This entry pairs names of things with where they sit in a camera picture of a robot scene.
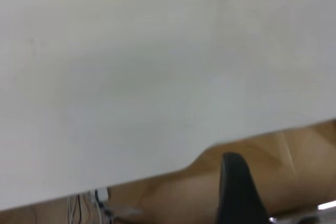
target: white cable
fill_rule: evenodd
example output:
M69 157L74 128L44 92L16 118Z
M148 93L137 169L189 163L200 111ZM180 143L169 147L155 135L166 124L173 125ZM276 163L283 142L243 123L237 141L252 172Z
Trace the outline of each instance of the white cable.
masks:
M98 206L98 202L95 200L94 203L95 203L95 206L96 206L97 211L98 211L99 224L102 224L102 220L101 220L101 212L100 212L100 208L99 208L99 206Z
M69 221L70 223L69 223L69 224L74 224L74 223L73 223L73 222L74 222L74 221L73 221L73 220L74 220L74 219L73 219L73 218L74 218L73 216L74 216L74 214L75 214L76 196L75 196L75 201L74 201L73 203L74 203L74 205L71 206L71 197L70 197L70 204L69 204L69 205L70 205L70 209L69 209L69 210L70 210L71 214L70 214L70 221Z

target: dark object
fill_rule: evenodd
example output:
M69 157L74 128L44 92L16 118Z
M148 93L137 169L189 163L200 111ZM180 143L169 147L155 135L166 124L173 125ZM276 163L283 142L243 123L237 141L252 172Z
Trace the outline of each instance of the dark object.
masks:
M317 216L305 217L298 222L298 224L318 224L320 219Z
M269 224L269 216L244 158L225 153L222 159L216 224Z

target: wooden floor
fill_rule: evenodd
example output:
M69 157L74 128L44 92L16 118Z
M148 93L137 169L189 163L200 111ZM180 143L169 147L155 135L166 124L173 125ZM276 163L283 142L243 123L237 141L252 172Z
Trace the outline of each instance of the wooden floor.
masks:
M327 122L213 147L180 172L111 187L109 204L142 209L137 221L144 224L214 223L219 163L228 151L245 157L272 215L336 199L336 124ZM85 223L97 223L89 212ZM66 200L2 212L2 223L66 223Z

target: cable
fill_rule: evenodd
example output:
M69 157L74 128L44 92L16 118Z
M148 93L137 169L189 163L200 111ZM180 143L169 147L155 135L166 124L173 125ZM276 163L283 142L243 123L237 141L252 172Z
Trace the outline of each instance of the cable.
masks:
M74 224L73 222L73 216L75 215L75 210L76 210L76 206L77 206L77 197L75 198L75 202L74 202L74 207L72 209L70 209L70 224Z
M107 218L107 223L108 224L113 224L113 213L110 209L108 209L100 200L98 197L98 191L94 191L94 197L96 199L96 203L98 204L99 208L103 210L106 218Z
M96 200L94 201L94 203L95 203L95 205L96 205L97 212L98 212L99 224L102 224L100 207L99 207L98 202L97 202Z
M81 224L82 223L82 205L81 205L80 195L77 195L77 201L78 201L78 207L79 207L79 220L78 220L78 224Z
M31 206L31 210L32 210L33 213L34 213L34 218L35 218L34 223L37 224L38 218L37 218L37 212L36 212L35 207L34 207L34 206Z
M88 218L87 218L87 220L84 222L84 224L88 224L89 221L90 221L90 219L91 219L91 211L90 211L90 207L89 207L89 204L88 204L88 201L87 201L85 195L83 195L82 197L83 197L83 199L84 199L84 205L85 205L86 210L87 210L87 213L88 213Z

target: desk surface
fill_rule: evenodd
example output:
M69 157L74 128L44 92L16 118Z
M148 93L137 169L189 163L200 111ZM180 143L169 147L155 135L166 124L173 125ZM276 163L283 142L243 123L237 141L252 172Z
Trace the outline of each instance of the desk surface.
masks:
M0 3L0 209L336 115L335 0Z

